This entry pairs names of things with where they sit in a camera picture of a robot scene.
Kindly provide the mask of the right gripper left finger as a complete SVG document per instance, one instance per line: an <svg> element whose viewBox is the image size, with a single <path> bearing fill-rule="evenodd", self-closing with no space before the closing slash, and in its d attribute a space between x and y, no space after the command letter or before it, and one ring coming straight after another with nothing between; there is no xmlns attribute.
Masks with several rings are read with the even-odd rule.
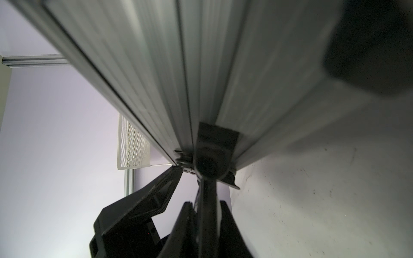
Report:
<svg viewBox="0 0 413 258"><path fill-rule="evenodd" d="M194 258L194 210L185 202L158 258Z"/></svg>

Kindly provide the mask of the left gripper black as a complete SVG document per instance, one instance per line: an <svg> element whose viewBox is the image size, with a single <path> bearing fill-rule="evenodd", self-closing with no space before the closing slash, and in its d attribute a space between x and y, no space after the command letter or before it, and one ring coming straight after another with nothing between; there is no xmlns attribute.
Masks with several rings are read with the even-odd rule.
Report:
<svg viewBox="0 0 413 258"><path fill-rule="evenodd" d="M91 257L158 257L168 237L159 236L151 218L166 210L182 174L182 167L171 166L144 188L105 207L94 223Z"/></svg>

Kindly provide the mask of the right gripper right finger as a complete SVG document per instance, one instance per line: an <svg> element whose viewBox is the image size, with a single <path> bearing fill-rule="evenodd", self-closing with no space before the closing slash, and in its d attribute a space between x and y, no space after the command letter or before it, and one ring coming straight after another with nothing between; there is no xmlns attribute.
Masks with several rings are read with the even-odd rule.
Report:
<svg viewBox="0 0 413 258"><path fill-rule="evenodd" d="M225 201L220 201L219 258L253 258Z"/></svg>

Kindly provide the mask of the dark grey poker case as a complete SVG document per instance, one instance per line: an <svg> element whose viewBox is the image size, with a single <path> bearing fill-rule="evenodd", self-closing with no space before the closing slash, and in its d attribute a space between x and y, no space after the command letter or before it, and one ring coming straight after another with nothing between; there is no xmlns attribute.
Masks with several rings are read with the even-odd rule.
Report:
<svg viewBox="0 0 413 258"><path fill-rule="evenodd" d="M413 86L412 1L12 1L183 168L195 258L219 258L216 185L278 147Z"/></svg>

